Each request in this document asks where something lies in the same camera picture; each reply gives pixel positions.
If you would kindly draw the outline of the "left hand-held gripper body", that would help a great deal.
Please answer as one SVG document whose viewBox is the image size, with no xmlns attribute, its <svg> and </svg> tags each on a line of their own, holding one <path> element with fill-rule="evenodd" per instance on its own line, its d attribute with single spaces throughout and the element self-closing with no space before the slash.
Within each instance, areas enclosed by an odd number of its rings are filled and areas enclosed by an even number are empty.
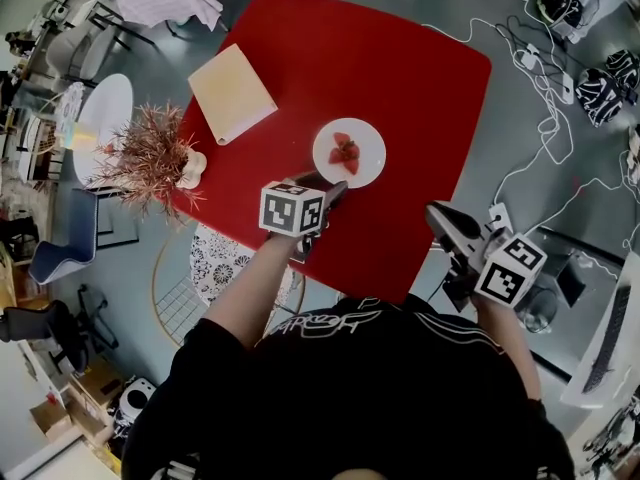
<svg viewBox="0 0 640 480">
<path fill-rule="evenodd" d="M 305 263 L 327 224 L 328 190 L 317 171 L 273 181 L 261 189 L 259 227 L 296 240 L 291 259 Z"/>
</svg>

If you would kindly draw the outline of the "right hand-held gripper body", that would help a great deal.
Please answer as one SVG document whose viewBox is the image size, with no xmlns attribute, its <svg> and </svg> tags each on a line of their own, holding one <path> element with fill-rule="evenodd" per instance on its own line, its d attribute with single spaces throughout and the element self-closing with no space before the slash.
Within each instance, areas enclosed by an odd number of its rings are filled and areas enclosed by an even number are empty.
<svg viewBox="0 0 640 480">
<path fill-rule="evenodd" d="M 533 286 L 547 254 L 528 237 L 494 232 L 450 252 L 443 289 L 458 310 L 478 294 L 515 308 Z"/>
</svg>

